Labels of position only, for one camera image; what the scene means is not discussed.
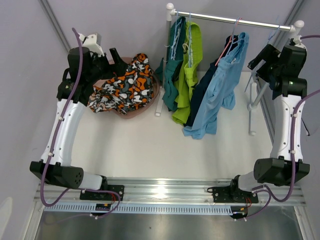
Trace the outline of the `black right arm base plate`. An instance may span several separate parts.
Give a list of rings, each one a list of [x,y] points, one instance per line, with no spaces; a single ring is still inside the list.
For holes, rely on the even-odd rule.
[[[209,187],[206,191],[212,195],[215,203],[257,204],[259,202],[258,196],[252,192],[233,189],[230,186]]]

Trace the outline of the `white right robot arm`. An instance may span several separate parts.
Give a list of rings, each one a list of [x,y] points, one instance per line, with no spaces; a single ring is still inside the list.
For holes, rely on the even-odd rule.
[[[307,48],[302,43],[286,44],[282,50],[267,44],[249,62],[248,68],[269,84],[275,107],[275,129],[272,150],[268,158],[258,159],[253,171],[237,175],[230,183],[228,196],[234,202],[270,188],[289,186],[285,202],[296,182],[307,176],[310,165],[303,162],[301,123],[304,101],[307,99],[307,80],[299,74],[307,59]]]

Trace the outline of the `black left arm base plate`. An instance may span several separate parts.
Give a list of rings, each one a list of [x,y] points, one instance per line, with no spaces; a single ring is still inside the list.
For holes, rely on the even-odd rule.
[[[79,199],[82,201],[117,201],[119,198],[114,194],[117,193],[120,196],[120,200],[123,200],[124,193],[125,193],[125,186],[124,185],[108,185],[108,191],[112,193],[105,193],[105,192],[92,192],[92,191],[85,191],[81,193]]]

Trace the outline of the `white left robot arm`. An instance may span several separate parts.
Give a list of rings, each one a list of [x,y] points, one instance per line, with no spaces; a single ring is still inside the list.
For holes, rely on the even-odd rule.
[[[75,47],[67,56],[69,67],[64,70],[58,86],[57,110],[45,151],[39,161],[32,161],[29,170],[44,184],[67,189],[91,189],[97,200],[108,196],[107,178],[72,166],[72,149],[76,132],[93,94],[93,85],[103,79],[122,76],[128,67],[115,48],[110,50],[113,63],[106,55],[98,56],[87,47]]]

